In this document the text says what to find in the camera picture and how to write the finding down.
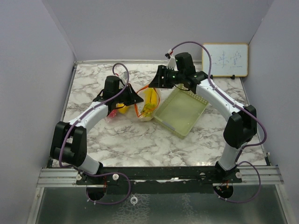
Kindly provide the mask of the clear orange-zip bag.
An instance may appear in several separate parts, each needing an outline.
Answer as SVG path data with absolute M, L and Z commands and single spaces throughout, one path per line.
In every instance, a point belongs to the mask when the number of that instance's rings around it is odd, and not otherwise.
M 105 118 L 105 121 L 107 123 L 111 122 L 119 114 L 127 113 L 129 108 L 130 108 L 130 106 L 126 106 L 123 103 L 116 104 L 116 108 L 109 113 L 109 115 Z
M 134 105 L 137 118 L 140 121 L 152 120 L 161 102 L 160 90 L 146 85 L 137 91 L 137 95 L 143 99 L 143 102 Z

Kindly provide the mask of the red toy apple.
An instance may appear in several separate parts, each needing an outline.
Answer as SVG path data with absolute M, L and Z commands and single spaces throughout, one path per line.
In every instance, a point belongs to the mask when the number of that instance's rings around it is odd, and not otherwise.
M 117 110 L 112 110 L 108 115 L 108 118 L 114 118 L 115 116 L 117 116 Z

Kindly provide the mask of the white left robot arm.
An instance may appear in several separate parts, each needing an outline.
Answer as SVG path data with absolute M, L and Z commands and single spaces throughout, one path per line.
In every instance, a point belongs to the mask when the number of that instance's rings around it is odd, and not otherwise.
M 69 122 L 60 121 L 55 126 L 50 157 L 86 172 L 87 179 L 93 184 L 103 180 L 103 165 L 87 154 L 87 134 L 117 109 L 118 104 L 130 106 L 143 102 L 129 83 L 122 88 L 120 83 L 119 77 L 107 76 L 104 89 L 82 114 Z

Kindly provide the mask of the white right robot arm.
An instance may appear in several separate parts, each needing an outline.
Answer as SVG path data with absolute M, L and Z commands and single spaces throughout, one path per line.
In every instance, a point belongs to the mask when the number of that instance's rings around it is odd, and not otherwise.
M 256 109 L 235 101 L 208 74 L 196 71 L 192 56 L 187 52 L 170 56 L 167 65 L 159 65 L 149 87 L 171 89 L 177 84 L 204 98 L 224 117 L 226 145 L 216 163 L 219 168 L 214 176 L 217 181 L 226 182 L 231 178 L 231 170 L 235 169 L 242 150 L 257 133 Z

